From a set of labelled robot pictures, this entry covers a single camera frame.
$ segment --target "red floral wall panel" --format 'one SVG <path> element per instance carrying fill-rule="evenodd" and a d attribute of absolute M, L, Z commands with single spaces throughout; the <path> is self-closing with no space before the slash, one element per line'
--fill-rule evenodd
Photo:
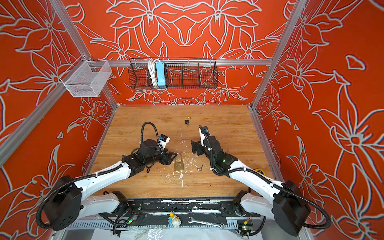
<path fill-rule="evenodd" d="M 96 60 L 182 56 L 271 58 L 293 0 L 103 1 L 64 0 Z M 133 90 L 127 68 L 114 69 L 108 86 L 118 103 L 247 104 L 265 66 L 219 68 L 216 90 Z"/>
<path fill-rule="evenodd" d="M 80 56 L 48 0 L 0 3 L 0 145 Z"/>
<path fill-rule="evenodd" d="M 316 239 L 384 236 L 383 21 L 382 1 L 308 1 L 257 106 L 284 178 L 331 215 Z"/>
<path fill-rule="evenodd" d="M 58 100 L 1 167 L 0 239 L 48 239 L 38 205 L 62 176 L 85 174 L 112 112 L 103 93 Z"/>

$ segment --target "white power cord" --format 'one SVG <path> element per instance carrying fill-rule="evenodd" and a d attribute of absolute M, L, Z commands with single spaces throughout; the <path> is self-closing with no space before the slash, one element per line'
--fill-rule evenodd
<path fill-rule="evenodd" d="M 148 71 L 149 71 L 149 74 L 151 76 L 153 86 L 158 86 L 156 75 L 155 75 L 155 62 L 156 61 L 161 62 L 159 59 L 148 60 Z"/>

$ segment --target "combination wrench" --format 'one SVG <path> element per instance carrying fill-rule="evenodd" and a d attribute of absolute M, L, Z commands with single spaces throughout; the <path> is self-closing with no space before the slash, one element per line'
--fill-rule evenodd
<path fill-rule="evenodd" d="M 205 222 L 205 221 L 200 221 L 200 220 L 196 220 L 194 219 L 193 217 L 189 217 L 191 220 L 188 221 L 188 223 L 201 223 L 201 224 L 204 224 L 204 225 L 210 225 L 210 226 L 215 226 L 215 227 L 219 227 L 221 229 L 224 228 L 224 224 L 223 223 L 212 223 L 212 222 Z"/>

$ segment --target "wood grain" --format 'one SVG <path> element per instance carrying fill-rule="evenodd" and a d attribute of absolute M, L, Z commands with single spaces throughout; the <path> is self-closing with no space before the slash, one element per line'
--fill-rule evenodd
<path fill-rule="evenodd" d="M 191 117 L 187 127 L 184 120 Z M 199 141 L 198 126 L 208 126 L 211 135 L 228 152 L 251 168 L 261 168 L 272 177 L 255 128 L 246 106 L 141 106 L 119 107 L 100 148 L 91 172 L 106 168 L 139 147 L 141 126 L 150 121 L 160 134 L 170 137 L 167 148 L 180 152 L 184 171 L 174 172 L 174 163 L 156 163 L 149 173 L 143 171 L 132 178 L 114 183 L 99 191 L 121 191 L 127 198 L 146 197 L 216 197 L 235 196 L 248 187 L 241 182 L 216 176 L 209 170 L 206 156 L 192 154 L 190 141 Z M 156 139 L 150 125 L 144 140 Z"/>

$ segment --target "colorful plush toy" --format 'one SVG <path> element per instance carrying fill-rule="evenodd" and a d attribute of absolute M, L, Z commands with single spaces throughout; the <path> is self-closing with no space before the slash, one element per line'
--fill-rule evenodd
<path fill-rule="evenodd" d="M 168 217 L 168 223 L 170 227 L 179 228 L 181 221 L 178 216 L 176 216 L 175 214 L 173 214 L 173 212 L 171 212 Z"/>

